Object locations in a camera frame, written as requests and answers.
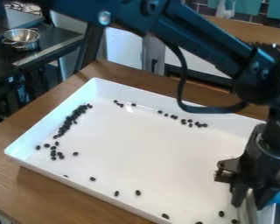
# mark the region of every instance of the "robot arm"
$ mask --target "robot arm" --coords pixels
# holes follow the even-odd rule
[[[232,204],[238,207],[249,188],[263,208],[280,190],[280,46],[250,45],[224,32],[179,0],[22,0],[34,2],[93,24],[112,23],[143,36],[152,33],[178,56],[182,79],[178,105],[191,113],[231,113],[248,103],[269,105],[267,125],[257,126],[243,155],[220,161],[215,180],[229,183]],[[186,49],[214,64],[234,81],[242,102],[228,108],[190,107],[182,103]]]

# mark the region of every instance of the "wooden table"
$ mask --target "wooden table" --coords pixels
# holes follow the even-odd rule
[[[0,213],[17,223],[26,224],[151,223],[121,208],[20,167],[4,155],[4,149],[9,144],[93,77],[169,96],[175,96],[178,84],[177,80],[99,60],[1,122]],[[186,84],[185,99],[221,106],[238,101],[234,95],[192,83]],[[252,106],[242,113],[262,119],[266,117],[267,109]]]

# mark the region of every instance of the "black cable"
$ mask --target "black cable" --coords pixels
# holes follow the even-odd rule
[[[188,66],[186,64],[186,59],[178,46],[173,45],[166,40],[163,39],[161,40],[178,57],[181,64],[182,74],[180,75],[180,81],[178,84],[178,92],[177,92],[177,102],[181,109],[183,109],[185,112],[194,113],[194,114],[228,114],[228,113],[239,112],[248,106],[248,104],[245,101],[240,101],[235,105],[228,106],[228,107],[194,107],[194,106],[184,104],[183,90],[186,84],[187,74],[188,74]]]

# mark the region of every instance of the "bean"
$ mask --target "bean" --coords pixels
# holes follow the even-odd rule
[[[223,211],[219,211],[218,215],[219,215],[219,217],[224,217],[224,212]]]
[[[164,219],[169,220],[169,215],[168,215],[168,214],[166,214],[166,213],[162,213],[162,217],[163,217]]]
[[[135,194],[136,194],[136,196],[140,196],[140,195],[141,195],[141,192],[140,192],[139,190],[136,190],[136,191],[135,191]]]

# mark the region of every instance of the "metal bowl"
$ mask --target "metal bowl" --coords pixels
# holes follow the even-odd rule
[[[34,51],[39,48],[39,29],[12,29],[4,33],[3,43],[19,52]]]
[[[33,29],[12,29],[6,31],[5,38],[19,44],[31,43],[39,40],[40,34]]]

